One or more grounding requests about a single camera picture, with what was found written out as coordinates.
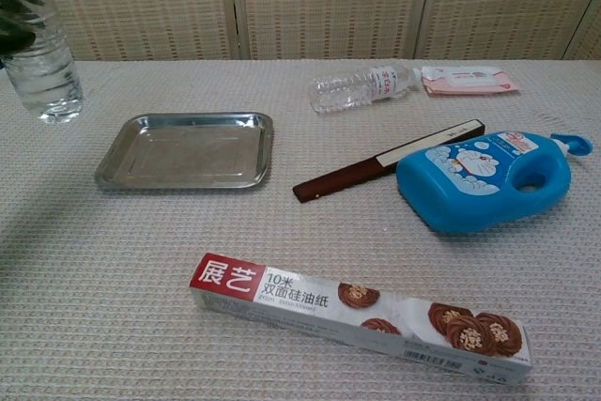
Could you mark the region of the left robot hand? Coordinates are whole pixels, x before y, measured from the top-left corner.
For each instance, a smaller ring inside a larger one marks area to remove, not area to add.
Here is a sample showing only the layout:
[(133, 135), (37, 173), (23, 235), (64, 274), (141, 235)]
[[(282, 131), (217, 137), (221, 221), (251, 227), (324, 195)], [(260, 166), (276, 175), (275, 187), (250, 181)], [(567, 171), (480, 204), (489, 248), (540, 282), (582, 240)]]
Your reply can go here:
[(44, 21), (28, 5), (43, 6), (43, 0), (0, 0), (0, 59), (10, 58), (36, 40), (34, 29)]

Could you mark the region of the dark red folded fan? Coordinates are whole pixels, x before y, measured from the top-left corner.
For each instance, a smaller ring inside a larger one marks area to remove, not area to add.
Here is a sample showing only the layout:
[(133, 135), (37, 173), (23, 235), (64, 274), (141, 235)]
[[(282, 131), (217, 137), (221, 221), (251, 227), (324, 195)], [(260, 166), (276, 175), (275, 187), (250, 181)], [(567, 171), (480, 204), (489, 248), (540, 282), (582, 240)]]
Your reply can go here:
[(485, 124), (472, 119), (421, 138), (393, 147), (366, 160), (355, 162), (326, 175), (302, 182), (292, 188), (301, 203), (340, 192), (344, 189), (395, 172), (397, 163), (407, 155), (429, 147), (458, 143), (485, 133)]

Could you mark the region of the baking paper box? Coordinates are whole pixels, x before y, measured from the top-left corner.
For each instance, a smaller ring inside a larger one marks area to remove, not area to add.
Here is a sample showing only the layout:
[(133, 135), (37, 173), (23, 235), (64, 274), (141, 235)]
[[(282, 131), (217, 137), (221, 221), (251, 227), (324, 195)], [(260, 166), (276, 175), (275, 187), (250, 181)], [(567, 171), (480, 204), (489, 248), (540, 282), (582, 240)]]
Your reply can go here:
[(519, 384), (532, 370), (508, 316), (205, 254), (189, 283), (203, 308), (413, 362)]

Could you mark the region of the clear bottle green-white cap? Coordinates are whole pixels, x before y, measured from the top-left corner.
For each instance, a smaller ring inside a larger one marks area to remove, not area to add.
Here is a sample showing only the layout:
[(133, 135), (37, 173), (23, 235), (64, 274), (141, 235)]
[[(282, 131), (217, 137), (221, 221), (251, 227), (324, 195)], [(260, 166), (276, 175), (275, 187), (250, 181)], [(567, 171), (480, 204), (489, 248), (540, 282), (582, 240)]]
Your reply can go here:
[(44, 21), (26, 50), (0, 59), (24, 108), (47, 124), (68, 123), (82, 112), (84, 91), (54, 0), (28, 6)]

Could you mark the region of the clear bottle red label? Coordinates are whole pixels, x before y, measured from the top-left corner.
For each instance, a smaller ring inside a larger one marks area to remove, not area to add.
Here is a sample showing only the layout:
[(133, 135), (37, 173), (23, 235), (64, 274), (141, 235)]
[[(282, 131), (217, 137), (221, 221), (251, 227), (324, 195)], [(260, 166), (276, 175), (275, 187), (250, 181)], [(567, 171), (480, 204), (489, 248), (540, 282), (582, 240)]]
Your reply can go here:
[(419, 68), (400, 63), (319, 76), (309, 84), (310, 105), (318, 114), (344, 111), (402, 96), (417, 87), (421, 80)]

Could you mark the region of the square stainless steel tray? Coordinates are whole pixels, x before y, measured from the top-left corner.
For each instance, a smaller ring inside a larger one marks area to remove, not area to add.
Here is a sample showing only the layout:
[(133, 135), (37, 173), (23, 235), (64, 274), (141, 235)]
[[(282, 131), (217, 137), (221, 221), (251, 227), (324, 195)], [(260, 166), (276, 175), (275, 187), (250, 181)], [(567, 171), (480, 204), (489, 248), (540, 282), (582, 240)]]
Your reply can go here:
[(163, 113), (123, 124), (95, 173), (111, 190), (245, 189), (270, 168), (273, 122), (257, 112)]

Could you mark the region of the beige woven tablecloth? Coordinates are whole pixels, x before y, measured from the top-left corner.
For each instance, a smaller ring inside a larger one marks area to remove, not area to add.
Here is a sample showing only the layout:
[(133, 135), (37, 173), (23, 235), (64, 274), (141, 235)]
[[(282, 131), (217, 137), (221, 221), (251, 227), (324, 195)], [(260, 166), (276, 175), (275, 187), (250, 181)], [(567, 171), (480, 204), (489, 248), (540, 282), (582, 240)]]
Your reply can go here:
[[(356, 60), (77, 65), (85, 107), (29, 115), (0, 71), (0, 401), (601, 401), (601, 60), (505, 60), (514, 96), (423, 91), (338, 115), (308, 85)], [(168, 112), (257, 111), (270, 173), (234, 191), (105, 192), (122, 125)], [(545, 215), (472, 236), (431, 232), (383, 177), (302, 204), (295, 185), (477, 118), (489, 131), (587, 137)], [(521, 320), (516, 387), (197, 308), (213, 252)]]

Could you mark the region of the pink wet wipes pack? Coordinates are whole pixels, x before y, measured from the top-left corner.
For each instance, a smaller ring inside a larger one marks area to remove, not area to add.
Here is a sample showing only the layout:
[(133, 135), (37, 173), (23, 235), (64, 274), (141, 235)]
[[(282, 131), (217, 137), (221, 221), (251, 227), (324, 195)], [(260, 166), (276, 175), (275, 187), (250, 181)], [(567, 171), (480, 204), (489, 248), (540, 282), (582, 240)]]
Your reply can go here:
[(499, 68), (489, 66), (424, 66), (415, 70), (429, 95), (496, 95), (519, 87)]

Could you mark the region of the bamboo folding screen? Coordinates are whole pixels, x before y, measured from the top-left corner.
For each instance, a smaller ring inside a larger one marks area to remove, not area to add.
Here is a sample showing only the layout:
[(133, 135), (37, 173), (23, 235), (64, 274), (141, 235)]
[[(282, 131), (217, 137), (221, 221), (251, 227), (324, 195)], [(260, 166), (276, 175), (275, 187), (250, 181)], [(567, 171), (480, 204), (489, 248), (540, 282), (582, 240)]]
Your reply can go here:
[(601, 0), (54, 0), (80, 60), (601, 59)]

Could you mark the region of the blue detergent pump bottle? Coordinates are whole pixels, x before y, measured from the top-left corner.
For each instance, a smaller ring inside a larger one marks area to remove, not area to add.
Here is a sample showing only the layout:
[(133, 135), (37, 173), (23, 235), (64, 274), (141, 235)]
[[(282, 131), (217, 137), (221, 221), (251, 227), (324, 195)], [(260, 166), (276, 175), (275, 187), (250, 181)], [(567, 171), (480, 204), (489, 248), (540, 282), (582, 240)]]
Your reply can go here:
[(568, 192), (568, 155), (592, 143), (574, 134), (498, 131), (400, 160), (400, 194), (433, 230), (463, 234), (539, 214)]

